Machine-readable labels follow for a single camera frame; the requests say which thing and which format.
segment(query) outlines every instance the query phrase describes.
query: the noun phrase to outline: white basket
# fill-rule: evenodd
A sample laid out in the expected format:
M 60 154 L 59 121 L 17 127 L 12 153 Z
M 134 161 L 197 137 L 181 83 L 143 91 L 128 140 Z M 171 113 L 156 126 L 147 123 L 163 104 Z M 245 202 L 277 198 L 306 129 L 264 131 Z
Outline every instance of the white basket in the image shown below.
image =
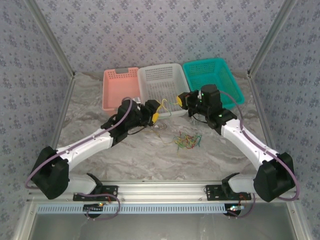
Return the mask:
M 184 71 L 178 63 L 167 63 L 154 66 L 146 66 L 138 70 L 138 83 L 140 88 L 141 102 L 144 104 L 147 100 L 162 99 L 164 106 L 170 110 L 172 117 L 186 114 L 186 110 L 181 109 L 179 105 L 173 105 L 177 102 L 177 96 L 183 92 L 190 92 Z M 167 118 L 170 113 L 165 109 L 159 111 L 160 118 Z

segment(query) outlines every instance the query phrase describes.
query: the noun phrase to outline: perforated metal strip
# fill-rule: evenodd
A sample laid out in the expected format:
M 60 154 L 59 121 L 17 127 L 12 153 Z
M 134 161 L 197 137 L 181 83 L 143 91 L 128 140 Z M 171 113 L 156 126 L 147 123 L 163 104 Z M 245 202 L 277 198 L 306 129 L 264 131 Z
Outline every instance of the perforated metal strip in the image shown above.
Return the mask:
M 102 214 L 112 214 L 118 204 L 105 205 Z M 83 214 L 83 204 L 39 204 L 38 214 Z M 194 204 L 122 204 L 120 214 L 221 214 L 226 213 L 223 203 Z

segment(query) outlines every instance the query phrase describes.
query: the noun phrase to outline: patterned wallpaper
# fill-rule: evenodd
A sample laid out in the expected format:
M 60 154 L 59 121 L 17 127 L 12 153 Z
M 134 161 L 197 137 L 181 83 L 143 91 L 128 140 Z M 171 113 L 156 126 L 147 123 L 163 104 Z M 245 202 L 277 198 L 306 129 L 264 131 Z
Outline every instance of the patterned wallpaper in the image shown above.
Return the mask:
M 69 78 L 23 0 L 0 1 L 0 239 L 11 239 L 24 181 L 49 144 Z
M 72 68 L 252 63 L 284 0 L 37 0 Z
M 320 2 L 299 0 L 254 77 L 273 139 L 293 156 L 320 240 Z

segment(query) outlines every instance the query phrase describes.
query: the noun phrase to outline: teal basket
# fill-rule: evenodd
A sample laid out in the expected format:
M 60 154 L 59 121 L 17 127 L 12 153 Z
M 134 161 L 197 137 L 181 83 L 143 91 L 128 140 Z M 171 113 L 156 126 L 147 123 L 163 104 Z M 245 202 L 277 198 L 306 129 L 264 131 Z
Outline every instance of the teal basket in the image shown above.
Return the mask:
M 219 90 L 230 94 L 237 104 L 245 102 L 245 97 L 224 59 L 209 58 L 190 61 L 183 64 L 182 67 L 191 91 L 201 90 L 201 87 L 207 84 L 215 84 Z M 235 106 L 226 95 L 221 94 L 221 101 L 226 109 Z

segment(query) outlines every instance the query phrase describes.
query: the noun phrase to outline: plastic basket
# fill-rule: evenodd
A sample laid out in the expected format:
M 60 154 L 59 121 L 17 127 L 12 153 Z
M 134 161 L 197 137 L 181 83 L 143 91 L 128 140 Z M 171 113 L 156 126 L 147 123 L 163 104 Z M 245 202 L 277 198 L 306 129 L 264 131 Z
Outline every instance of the plastic basket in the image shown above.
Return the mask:
M 138 68 L 118 68 L 104 71 L 102 109 L 109 115 L 117 113 L 122 99 L 140 97 Z
M 142 103 L 150 99 L 159 102 L 167 99 L 169 103 L 165 101 L 164 106 L 170 110 L 172 117 L 182 116 L 187 112 L 179 105 L 174 105 L 179 94 L 190 91 L 180 64 L 168 63 L 139 68 L 138 82 Z M 161 108 L 159 117 L 169 116 L 170 113 Z
M 224 59 L 209 58 L 186 62 L 183 70 L 191 91 L 200 90 L 207 84 L 215 84 L 219 90 L 230 94 L 238 104 L 245 102 L 245 97 Z M 221 94 L 221 101 L 226 109 L 235 106 L 226 95 Z

